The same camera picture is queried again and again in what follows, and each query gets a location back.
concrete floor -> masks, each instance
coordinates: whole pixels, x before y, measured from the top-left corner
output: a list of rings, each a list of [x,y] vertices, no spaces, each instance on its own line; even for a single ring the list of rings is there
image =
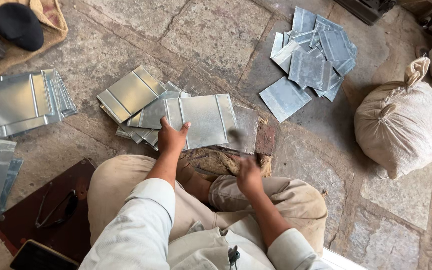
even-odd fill
[[[269,54],[275,32],[290,30],[295,4],[342,25],[358,47],[357,65],[333,103],[313,95],[276,125],[273,175],[328,192],[325,247],[368,269],[432,270],[432,164],[385,179],[353,132],[363,98],[403,79],[414,46],[431,46],[399,7],[370,27],[332,0],[61,0],[66,40],[8,73],[56,67],[80,113],[16,139],[24,164],[8,206],[83,157],[100,164],[120,154],[156,156],[115,136],[96,99],[139,65],[193,95],[229,93],[276,123],[258,93],[283,76]],[[0,240],[0,269],[11,258]]]

black cap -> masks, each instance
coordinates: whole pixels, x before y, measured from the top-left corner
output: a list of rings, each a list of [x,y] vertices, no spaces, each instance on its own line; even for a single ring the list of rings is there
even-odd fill
[[[37,51],[43,46],[43,29],[34,12],[19,3],[0,6],[0,35],[27,51]]]

